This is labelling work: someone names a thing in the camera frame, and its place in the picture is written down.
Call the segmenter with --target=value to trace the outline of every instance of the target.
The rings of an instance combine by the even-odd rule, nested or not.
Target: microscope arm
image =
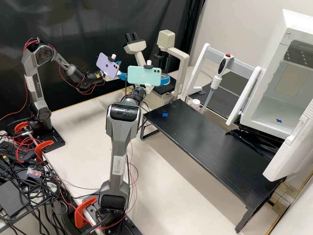
[[[184,80],[188,68],[188,63],[189,63],[189,55],[185,52],[182,52],[181,50],[175,48],[175,47],[170,47],[170,48],[163,48],[159,46],[161,51],[167,52],[170,55],[178,58],[180,60],[179,62],[179,69],[178,69],[178,75],[176,79],[176,85],[175,85],[175,90],[173,93],[174,99],[177,99],[177,96],[182,93],[183,85],[184,85]]]

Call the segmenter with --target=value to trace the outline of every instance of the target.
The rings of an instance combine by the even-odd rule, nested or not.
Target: keyboard
[[[15,157],[16,147],[13,145],[13,143],[2,141],[0,143],[0,154],[6,155],[11,160],[16,160]],[[19,150],[19,159],[22,161],[28,160],[30,158],[34,158],[36,156],[35,152],[32,151],[23,151]]]

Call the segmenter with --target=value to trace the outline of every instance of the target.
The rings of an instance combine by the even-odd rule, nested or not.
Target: white label
[[[124,173],[124,167],[126,162],[126,155],[114,156],[113,158],[113,175],[122,175]]]
[[[27,77],[26,75],[24,75],[25,80],[26,80],[26,84],[27,87],[29,89],[30,92],[35,92],[35,85],[34,85],[34,81],[32,77]]]

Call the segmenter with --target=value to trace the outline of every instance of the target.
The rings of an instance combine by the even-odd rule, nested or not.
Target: black curtain
[[[25,102],[22,48],[30,37],[50,43],[70,63],[97,70],[96,56],[116,54],[120,70],[136,65],[134,55],[123,49],[124,34],[137,32],[146,40],[146,60],[157,53],[158,32],[168,29],[176,34],[175,46],[189,53],[203,0],[3,0],[0,40],[0,118],[18,111]],[[168,71],[178,69],[169,62]],[[58,65],[46,63],[39,68],[48,107],[54,111],[122,88],[121,80],[97,87],[83,96],[66,84]],[[28,105],[18,114],[0,122],[0,130],[12,120],[30,116]]]

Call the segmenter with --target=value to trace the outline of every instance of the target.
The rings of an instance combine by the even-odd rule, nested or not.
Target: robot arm
[[[91,85],[100,83],[104,79],[102,71],[84,75],[75,65],[69,64],[56,50],[48,43],[44,43],[38,37],[31,38],[24,47],[22,64],[25,70],[25,79],[30,93],[30,109],[35,119],[43,123],[44,129],[51,130],[51,111],[49,110],[43,96],[38,68],[48,61],[57,62],[67,76],[80,88],[88,89]]]
[[[138,133],[141,109],[140,105],[146,90],[138,86],[120,102],[109,105],[106,120],[106,133],[112,141],[110,179],[105,181],[99,194],[98,217],[107,218],[105,225],[118,221],[129,200],[129,185],[124,182],[124,167],[127,158],[127,146]]]

